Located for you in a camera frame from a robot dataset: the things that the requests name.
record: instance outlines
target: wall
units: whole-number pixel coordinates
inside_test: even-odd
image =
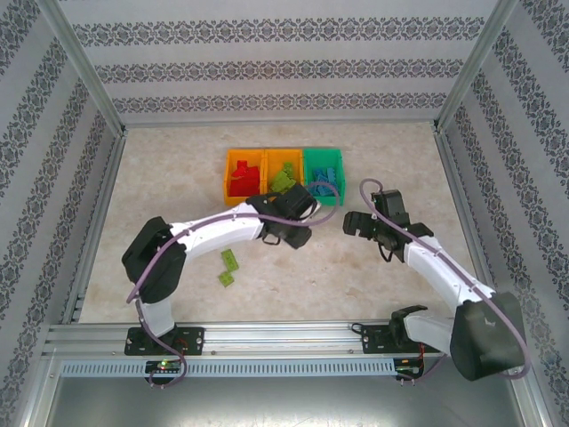
[[[495,3],[60,2],[128,125],[433,119]]]
[[[37,5],[0,1],[0,426],[77,273],[115,135]]]
[[[521,1],[446,130],[494,283],[569,425],[569,2]]]

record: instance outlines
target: orange bin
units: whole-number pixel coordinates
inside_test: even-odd
[[[267,191],[284,163],[293,164],[293,179],[304,185],[304,165],[301,149],[266,149],[267,156]]]
[[[243,203],[249,196],[232,197],[229,195],[229,187],[234,179],[231,174],[237,169],[237,160],[246,160],[248,167],[259,167],[260,186],[259,193],[267,192],[267,157],[264,149],[228,149],[227,163],[225,164],[225,178],[223,180],[223,198],[228,206],[236,206]]]

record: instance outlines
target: metal bar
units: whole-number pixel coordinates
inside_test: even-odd
[[[60,379],[62,362],[55,359],[40,360],[19,427],[47,425],[53,399]]]
[[[95,100],[100,112],[107,120],[114,134],[123,130],[123,122],[116,111],[113,101],[108,96],[103,83],[100,81],[94,66],[89,61],[83,46],[79,42],[75,31],[69,24],[65,14],[61,10],[58,0],[38,0],[37,4],[45,18],[52,27],[53,32],[59,39],[66,54],[71,59],[79,76],[89,90],[89,94]]]
[[[62,362],[64,378],[141,378],[148,376],[146,360],[69,360]],[[172,378],[179,372],[156,372],[155,378]],[[352,359],[189,359],[189,377],[291,377],[397,375],[391,358]]]
[[[418,356],[418,353],[364,355],[361,337],[350,330],[352,323],[210,323],[180,326],[205,329],[203,355],[189,359],[372,359]],[[384,321],[365,323],[387,324]],[[124,358],[124,340],[128,328],[133,326],[137,325],[52,326],[42,357],[63,360]],[[440,353],[426,356],[438,357]]]
[[[77,318],[78,313],[76,313],[76,301],[78,295],[86,293],[89,278],[91,277],[92,266],[95,263],[103,225],[107,218],[108,206],[110,205],[113,188],[115,187],[118,168],[123,156],[127,134],[128,132],[124,131],[121,135],[117,136],[119,140],[116,142],[115,147],[113,148],[113,153],[111,154],[110,166],[107,170],[106,176],[104,177],[105,181],[103,182],[103,190],[94,213],[94,223],[89,228],[87,234],[87,240],[85,241],[86,249],[83,252],[83,256],[81,257],[81,261],[77,269],[79,273],[76,276],[76,281],[71,287],[71,293],[69,295],[68,305],[63,314],[62,323],[71,323],[74,318]]]
[[[512,381],[512,389],[525,425],[553,427],[540,385],[533,369],[522,380]]]
[[[472,212],[469,209],[469,202],[466,198],[464,188],[461,185],[459,172],[453,161],[448,141],[446,140],[445,134],[436,128],[433,134],[435,136],[435,142],[437,143],[438,154],[441,157],[441,163],[445,170],[446,180],[448,181],[448,186],[451,190],[451,194],[453,195],[456,212],[459,215],[462,233],[466,239],[466,245],[470,252],[474,271],[482,283],[488,286],[493,286],[492,275],[490,274],[488,264],[485,261],[484,250],[482,249],[482,245],[480,244],[480,240],[477,235],[477,229],[474,224],[474,219],[472,218]]]
[[[425,119],[417,118],[258,118],[251,120],[249,118],[236,118],[233,120],[195,120],[189,122],[145,122],[145,123],[130,123],[126,125],[126,129],[155,129],[162,127],[204,127],[204,126],[256,126],[256,125],[305,125],[306,123],[311,123],[314,125],[369,125],[369,124],[404,124],[404,123],[425,123],[428,121]]]
[[[454,112],[461,105],[470,84],[482,66],[484,59],[492,50],[493,43],[498,38],[502,27],[517,3],[517,0],[498,0],[480,33],[480,37],[472,48],[469,58],[466,60],[464,67],[462,67],[456,82],[454,82],[453,89],[446,97],[445,104],[443,104],[441,112],[436,119],[438,129],[445,129],[450,123]]]

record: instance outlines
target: white robotic arm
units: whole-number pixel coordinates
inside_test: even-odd
[[[480,283],[445,252],[428,227],[411,223],[399,191],[373,193],[372,202],[379,214],[416,240],[377,216],[360,212],[346,214],[344,233],[377,242],[386,262],[395,255],[427,279],[454,313],[453,318],[444,318],[423,306],[395,311],[389,322],[394,342],[423,342],[440,350],[450,355],[459,372],[470,380],[523,365],[525,355],[516,337],[478,293],[493,302],[523,337],[524,325],[516,298],[509,293],[496,293]]]
[[[465,274],[475,286],[488,298],[492,298],[495,292],[489,286],[483,285],[446,253],[436,238],[425,236],[420,238],[442,254],[445,254]],[[405,263],[413,270],[421,274],[431,286],[445,300],[452,313],[465,301],[481,302],[470,286],[464,283],[462,278],[438,256],[416,242],[405,245]],[[424,342],[431,347],[441,350],[445,354],[451,354],[451,337],[453,332],[453,318],[443,318],[433,315],[428,310],[417,311],[404,318],[405,330],[409,339],[416,342]]]
[[[170,232],[173,236],[200,222],[212,218],[226,216],[228,214],[257,214],[252,205],[242,203],[233,209],[223,213],[208,216],[192,222],[174,222],[170,224]],[[233,245],[237,242],[254,240],[259,237],[263,222],[259,218],[236,218],[214,222],[206,227],[198,229],[188,236],[180,238],[178,243],[184,247],[185,262],[189,262],[199,255],[220,249],[224,246]],[[158,302],[142,302],[140,309],[144,319],[155,336],[162,336],[174,329],[175,322],[172,316],[171,296],[165,297]]]
[[[160,247],[182,231],[195,229],[186,236],[182,235],[167,248],[140,289],[140,310],[150,332],[161,337],[175,328],[171,295],[178,285],[186,262],[237,242],[256,238],[262,238],[264,242],[268,236],[276,238],[277,244],[284,240],[293,248],[299,248],[310,239],[311,230],[308,227],[271,222],[256,215],[304,222],[319,207],[320,204],[297,184],[284,194],[249,197],[226,212],[192,222],[167,224],[161,217],[149,220],[122,259],[127,276],[134,283],[139,280]]]

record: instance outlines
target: table surface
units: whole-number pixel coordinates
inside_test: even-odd
[[[218,281],[225,270],[221,250],[187,264],[173,295],[177,321],[388,318],[414,304],[452,314],[421,276],[397,260],[385,263],[373,242],[341,230],[346,212],[365,211],[359,182],[377,178],[386,189],[399,189],[411,220],[429,226],[447,252],[473,272],[428,123],[232,125],[128,133],[80,322],[136,322],[134,307],[125,303],[132,283],[120,262],[124,250],[154,216],[187,222],[227,210],[222,194],[227,149],[256,147],[341,149],[344,206],[314,228],[299,250],[259,240],[233,245],[240,268],[228,288]]]

